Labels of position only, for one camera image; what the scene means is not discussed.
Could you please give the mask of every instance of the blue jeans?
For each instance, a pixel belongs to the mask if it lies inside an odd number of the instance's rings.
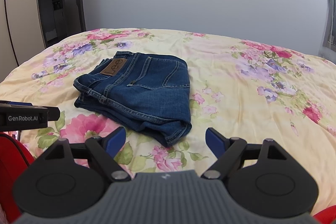
[[[118,58],[125,60],[114,76],[100,73],[112,62],[104,59],[75,79],[73,85],[81,92],[75,107],[101,113],[165,147],[173,145],[191,130],[186,62],[139,52],[117,52]]]

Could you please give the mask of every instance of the red object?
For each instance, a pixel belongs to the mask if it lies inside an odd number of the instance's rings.
[[[0,133],[0,204],[9,223],[21,215],[12,196],[13,184],[33,161],[33,156],[22,143]]]
[[[331,224],[336,219],[336,205],[324,209],[314,215],[314,218],[322,224]]]

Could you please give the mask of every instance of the yellow comforter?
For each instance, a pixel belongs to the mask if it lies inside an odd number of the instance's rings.
[[[175,55],[190,75],[191,132],[166,149],[127,130],[116,161],[129,173],[195,169],[216,160],[205,144],[214,127],[249,143],[273,138],[317,181],[313,214],[336,204],[336,66],[281,47],[217,35],[172,30],[98,29],[71,36],[11,72],[0,84],[2,100],[57,106],[48,128],[24,131],[21,142],[38,157],[57,138],[70,142],[106,136],[117,124],[75,108],[73,81],[116,51]]]

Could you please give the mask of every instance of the leather patch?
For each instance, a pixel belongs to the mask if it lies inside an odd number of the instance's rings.
[[[100,73],[103,75],[115,76],[118,73],[118,71],[123,67],[123,65],[126,63],[126,61],[127,61],[126,58],[113,59],[112,62]]]

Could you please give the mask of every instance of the red chair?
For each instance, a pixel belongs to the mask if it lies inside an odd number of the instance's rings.
[[[12,196],[14,181],[33,161],[33,156],[23,144],[0,133],[0,204],[9,223],[21,215]]]

